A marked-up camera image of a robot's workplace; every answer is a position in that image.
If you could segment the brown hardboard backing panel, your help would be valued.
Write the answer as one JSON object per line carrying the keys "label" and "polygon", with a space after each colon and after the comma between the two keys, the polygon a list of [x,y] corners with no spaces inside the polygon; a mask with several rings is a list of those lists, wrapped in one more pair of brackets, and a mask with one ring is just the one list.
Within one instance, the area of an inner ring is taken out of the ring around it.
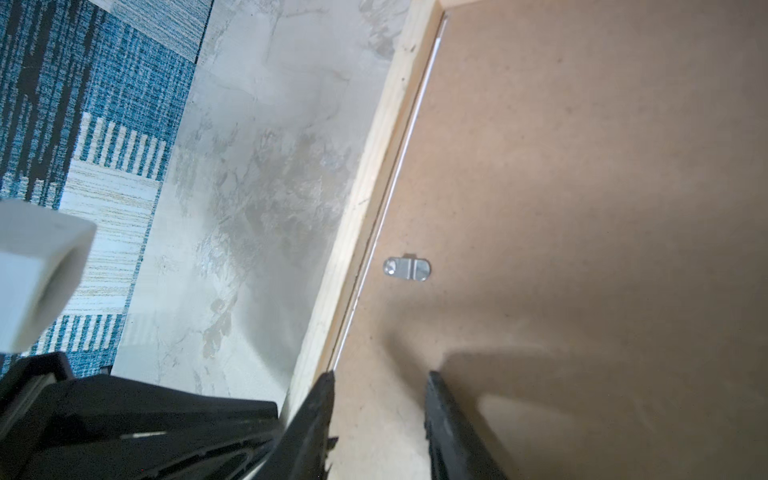
{"label": "brown hardboard backing panel", "polygon": [[[426,259],[424,282],[386,275]],[[767,5],[453,8],[336,369],[334,479],[767,475]]]}

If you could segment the light wooden picture frame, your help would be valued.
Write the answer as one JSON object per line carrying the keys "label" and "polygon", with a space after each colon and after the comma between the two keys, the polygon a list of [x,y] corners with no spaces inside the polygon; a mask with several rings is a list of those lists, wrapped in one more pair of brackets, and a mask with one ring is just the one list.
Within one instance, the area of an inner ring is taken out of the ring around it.
{"label": "light wooden picture frame", "polygon": [[413,1],[322,277],[281,412],[290,422],[316,379],[335,369],[399,176],[432,65],[457,1]]}

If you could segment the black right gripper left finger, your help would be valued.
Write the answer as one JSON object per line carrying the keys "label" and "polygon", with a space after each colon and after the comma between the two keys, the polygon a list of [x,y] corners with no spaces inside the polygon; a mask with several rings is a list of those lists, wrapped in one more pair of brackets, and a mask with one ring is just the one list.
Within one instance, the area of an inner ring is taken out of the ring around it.
{"label": "black right gripper left finger", "polygon": [[328,452],[336,444],[329,435],[334,400],[335,375],[325,372],[254,479],[326,479]]}

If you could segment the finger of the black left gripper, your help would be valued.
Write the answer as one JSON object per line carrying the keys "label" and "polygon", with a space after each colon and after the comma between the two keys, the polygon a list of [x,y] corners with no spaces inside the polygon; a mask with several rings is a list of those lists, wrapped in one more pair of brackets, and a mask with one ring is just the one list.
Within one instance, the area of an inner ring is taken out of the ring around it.
{"label": "finger of the black left gripper", "polygon": [[273,402],[76,378],[61,352],[1,378],[4,479],[242,479],[281,434]]}

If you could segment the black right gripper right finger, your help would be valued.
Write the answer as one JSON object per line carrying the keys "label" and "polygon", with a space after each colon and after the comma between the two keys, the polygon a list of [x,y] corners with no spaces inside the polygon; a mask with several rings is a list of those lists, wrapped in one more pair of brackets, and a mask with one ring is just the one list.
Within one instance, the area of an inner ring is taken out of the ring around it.
{"label": "black right gripper right finger", "polygon": [[438,371],[428,374],[424,427],[432,479],[507,479]]}

